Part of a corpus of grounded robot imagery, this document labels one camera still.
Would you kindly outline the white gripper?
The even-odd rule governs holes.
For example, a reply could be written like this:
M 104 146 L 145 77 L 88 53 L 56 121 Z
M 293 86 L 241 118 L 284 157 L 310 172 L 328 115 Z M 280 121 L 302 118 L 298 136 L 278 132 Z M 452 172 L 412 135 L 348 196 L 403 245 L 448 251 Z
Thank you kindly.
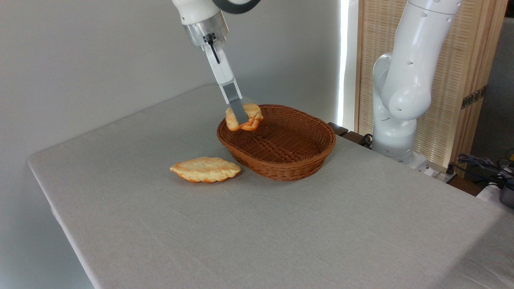
M 237 123 L 242 125 L 249 119 L 243 108 L 242 95 L 226 57 L 223 44 L 222 41 L 213 42 L 212 45 L 205 43 L 203 48 L 226 104 L 233 110 Z

